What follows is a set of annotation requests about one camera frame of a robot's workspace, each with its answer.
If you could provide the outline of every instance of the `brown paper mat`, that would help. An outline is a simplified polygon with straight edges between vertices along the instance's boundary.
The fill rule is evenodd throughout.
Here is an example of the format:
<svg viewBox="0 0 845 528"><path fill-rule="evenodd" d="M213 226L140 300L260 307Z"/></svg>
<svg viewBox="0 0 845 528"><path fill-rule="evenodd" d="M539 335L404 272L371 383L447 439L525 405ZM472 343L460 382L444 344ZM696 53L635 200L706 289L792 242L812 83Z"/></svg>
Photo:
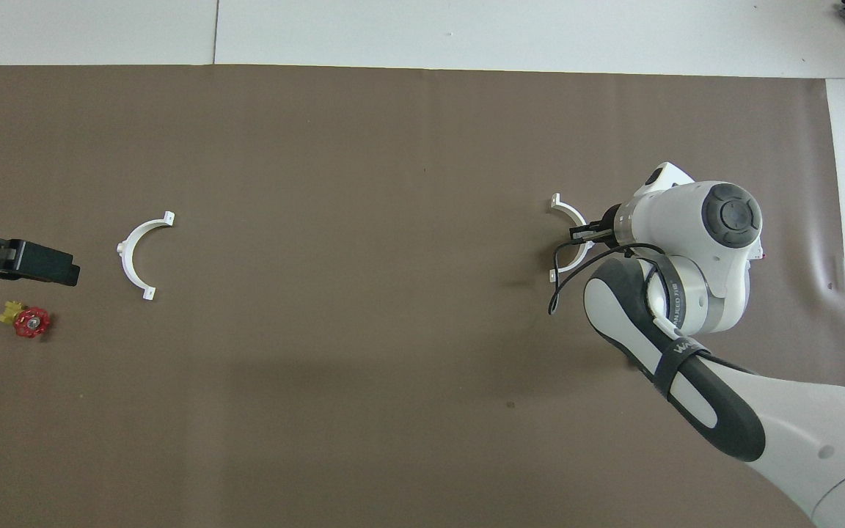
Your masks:
<svg viewBox="0 0 845 528"><path fill-rule="evenodd" d="M0 67L0 526L809 526L594 334L549 254L661 161L761 202L701 340L845 384L824 82L331 67ZM136 252L115 245L177 214Z"/></svg>

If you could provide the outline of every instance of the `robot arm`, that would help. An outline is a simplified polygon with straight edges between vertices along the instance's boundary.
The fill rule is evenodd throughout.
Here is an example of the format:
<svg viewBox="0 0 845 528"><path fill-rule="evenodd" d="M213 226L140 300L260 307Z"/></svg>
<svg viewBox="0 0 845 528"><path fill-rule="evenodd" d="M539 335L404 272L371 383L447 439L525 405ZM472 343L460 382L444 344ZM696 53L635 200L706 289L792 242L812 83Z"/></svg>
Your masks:
<svg viewBox="0 0 845 528"><path fill-rule="evenodd" d="M676 185L654 188L661 167L672 167ZM765 378L715 358L690 337L730 328L745 310L747 260L760 249L761 211L741 188L688 183L676 167L661 167L596 230L614 231L610 245L651 243L666 254L637 249L637 258L604 261L586 284L591 325L707 441L768 478L814 524L845 526L845 387ZM715 193L720 185L727 186L724 193ZM712 200L721 204L707 207ZM730 213L721 213L726 208ZM673 220L694 214L698 224ZM720 221L705 220L708 215ZM726 244L727 233L714 228L748 236L737 233L728 238L737 243ZM705 273L707 262L721 263L717 274Z"/></svg>

